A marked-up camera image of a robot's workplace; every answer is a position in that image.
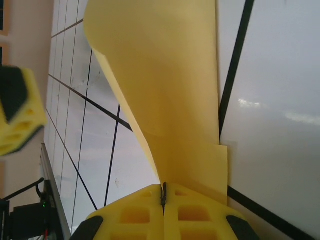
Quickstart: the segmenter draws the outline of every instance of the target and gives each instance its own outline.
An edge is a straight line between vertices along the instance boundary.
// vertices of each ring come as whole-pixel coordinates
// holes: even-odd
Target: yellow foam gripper
[[[97,216],[103,221],[94,240],[259,239],[241,213],[172,183],[165,184],[164,191],[157,184],[148,186],[99,209],[88,220]],[[82,227],[75,236],[88,231]]]
[[[47,123],[30,69],[0,67],[0,156],[20,151]]]

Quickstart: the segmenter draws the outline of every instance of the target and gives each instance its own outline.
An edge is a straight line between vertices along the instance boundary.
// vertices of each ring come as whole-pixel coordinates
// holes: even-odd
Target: black cable
[[[36,194],[38,194],[39,198],[41,199],[43,194],[42,194],[42,192],[41,192],[40,189],[39,189],[39,185],[36,185],[36,186],[35,186],[35,191],[36,191]]]
[[[16,191],[16,192],[12,193],[11,195],[3,198],[2,200],[3,200],[3,201],[8,201],[8,200],[10,200],[10,199],[12,199],[12,198],[14,198],[14,197],[16,197],[16,196],[18,196],[18,195],[26,192],[26,191],[28,191],[29,189],[32,189],[33,187],[37,187],[37,186],[38,186],[40,183],[42,183],[44,180],[45,180],[45,179],[42,177],[42,178],[40,178],[38,181],[36,181],[36,182],[30,184],[29,186],[26,186],[26,187],[24,187],[24,188],[22,188],[22,189],[20,189],[20,190],[18,190],[18,191]]]

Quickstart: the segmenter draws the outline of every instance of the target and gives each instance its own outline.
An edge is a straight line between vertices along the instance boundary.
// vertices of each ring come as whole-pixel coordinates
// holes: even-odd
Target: yellow foam piece
[[[0,101],[0,156],[19,149],[35,131],[47,123],[41,95],[32,70],[20,68],[27,89],[27,99],[14,118],[7,122]]]
[[[226,217],[244,216],[211,198],[177,184],[167,184],[165,240],[237,240]]]
[[[94,239],[103,240],[163,240],[164,212],[160,205],[161,186],[150,185],[98,211],[103,217]]]
[[[84,31],[161,182],[227,204],[216,2],[89,0]]]
[[[161,186],[148,186],[98,211],[103,222],[95,240],[237,240],[227,216],[239,212],[178,184],[166,184],[165,211]]]

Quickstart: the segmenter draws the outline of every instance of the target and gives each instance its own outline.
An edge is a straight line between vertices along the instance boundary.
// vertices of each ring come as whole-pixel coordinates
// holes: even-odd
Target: black rubber pad
[[[227,216],[226,219],[239,240],[260,239],[247,221],[232,215]]]
[[[27,101],[28,90],[18,67],[0,66],[0,101],[8,123]]]
[[[83,221],[70,240],[94,240],[103,221],[102,216],[94,216]]]

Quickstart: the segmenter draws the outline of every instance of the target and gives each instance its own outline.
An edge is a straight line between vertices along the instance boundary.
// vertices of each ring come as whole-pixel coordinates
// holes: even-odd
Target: yellow curved sheet
[[[161,182],[227,203],[214,0],[89,0],[87,39]]]

